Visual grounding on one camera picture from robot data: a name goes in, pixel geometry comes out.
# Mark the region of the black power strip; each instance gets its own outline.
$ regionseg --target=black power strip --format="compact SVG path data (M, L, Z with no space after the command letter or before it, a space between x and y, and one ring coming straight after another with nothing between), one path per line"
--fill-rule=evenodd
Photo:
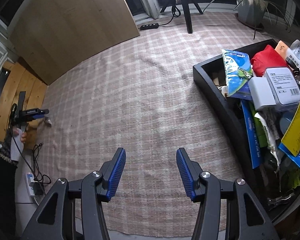
M141 25L140 30L149 30L149 29L158 29L159 23L153 23L153 24L147 24L147 25Z

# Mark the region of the barcode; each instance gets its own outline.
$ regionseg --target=barcode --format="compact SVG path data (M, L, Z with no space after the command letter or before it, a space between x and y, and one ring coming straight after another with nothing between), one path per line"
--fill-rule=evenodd
M299 90L297 88L290 89L290 92L292 96L299 94Z

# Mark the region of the black sleeve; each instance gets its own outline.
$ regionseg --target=black sleeve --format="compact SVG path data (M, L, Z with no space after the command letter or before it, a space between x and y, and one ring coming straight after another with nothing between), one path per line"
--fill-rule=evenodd
M0 154L0 229L6 236L14 236L16 232L16 169L9 158Z

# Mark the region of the red cloth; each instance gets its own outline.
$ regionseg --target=red cloth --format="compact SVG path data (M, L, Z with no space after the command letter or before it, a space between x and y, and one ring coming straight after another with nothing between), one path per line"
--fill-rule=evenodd
M250 62L257 77L262 77L265 70L270 67L288 67L286 61L270 45L256 53Z

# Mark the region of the checkered cloth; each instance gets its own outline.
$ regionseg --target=checkered cloth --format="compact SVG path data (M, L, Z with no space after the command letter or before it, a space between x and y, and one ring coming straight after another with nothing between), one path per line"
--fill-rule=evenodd
M179 147L220 179L242 176L216 114L194 84L192 66L221 49L268 37L257 33L253 40L253 30L230 13L192 15L192 23L193 34L183 16L170 27L142 31L80 63L47 90L43 108L50 110L53 126L41 127L37 141L44 143L40 168L52 182L81 179L110 160L117 147L126 149L117 193L103 204L108 229L192 234L199 205L186 197L176 164ZM80 217L79 202L76 208Z

